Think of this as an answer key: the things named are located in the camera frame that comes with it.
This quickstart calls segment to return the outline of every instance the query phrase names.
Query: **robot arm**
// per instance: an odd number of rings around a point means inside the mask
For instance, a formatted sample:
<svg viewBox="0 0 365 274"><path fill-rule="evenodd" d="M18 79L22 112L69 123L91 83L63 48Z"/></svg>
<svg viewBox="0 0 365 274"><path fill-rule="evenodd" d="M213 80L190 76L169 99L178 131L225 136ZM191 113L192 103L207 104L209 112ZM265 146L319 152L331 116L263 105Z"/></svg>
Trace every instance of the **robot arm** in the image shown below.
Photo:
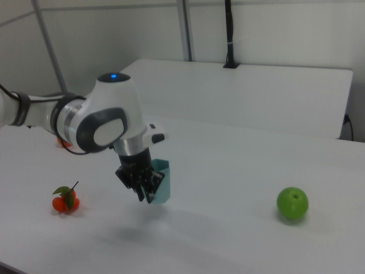
<svg viewBox="0 0 365 274"><path fill-rule="evenodd" d="M148 147L168 135L159 124L145 124L128 75L98 77L86 98L75 94L27 96L0 87L0 126L40 126L85 153L113 148L121 162L118 178L140 201L153 201L164 174L153 170Z"/></svg>

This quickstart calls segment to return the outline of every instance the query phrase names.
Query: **white table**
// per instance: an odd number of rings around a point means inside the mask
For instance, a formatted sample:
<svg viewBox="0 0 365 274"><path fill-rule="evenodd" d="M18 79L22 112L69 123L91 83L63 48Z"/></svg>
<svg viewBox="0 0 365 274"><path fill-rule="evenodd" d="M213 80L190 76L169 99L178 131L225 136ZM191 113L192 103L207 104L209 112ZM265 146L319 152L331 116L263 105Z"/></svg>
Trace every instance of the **white table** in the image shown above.
<svg viewBox="0 0 365 274"><path fill-rule="evenodd" d="M151 117L170 139L171 198L140 203L115 176L113 151L74 156L40 128L0 130L0 261L49 273L364 273L365 145ZM52 210L80 181L81 206ZM289 224L275 201L302 188Z"/></svg>
<svg viewBox="0 0 365 274"><path fill-rule="evenodd" d="M352 71L141 59L123 73L152 115L339 138Z"/></svg>

